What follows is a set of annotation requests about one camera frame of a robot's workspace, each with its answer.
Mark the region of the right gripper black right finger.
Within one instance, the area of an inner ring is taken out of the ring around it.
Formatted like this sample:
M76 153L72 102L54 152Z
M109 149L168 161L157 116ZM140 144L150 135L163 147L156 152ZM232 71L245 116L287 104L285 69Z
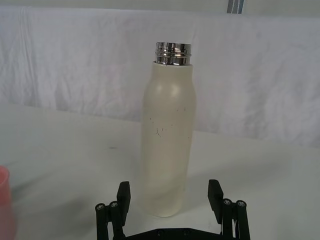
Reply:
M224 197L218 180L208 181L207 197L220 225L223 240L246 240L248 238L247 203L243 200L231 201Z

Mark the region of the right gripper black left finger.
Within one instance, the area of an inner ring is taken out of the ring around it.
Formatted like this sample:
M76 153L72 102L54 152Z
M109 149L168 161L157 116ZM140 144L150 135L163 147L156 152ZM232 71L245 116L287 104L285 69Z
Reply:
M124 240L126 238L123 227L126 223L130 201L130 182L123 181L119 184L115 201L112 201L109 205L99 203L95 206L97 240L109 239L108 223L112 223L113 240Z

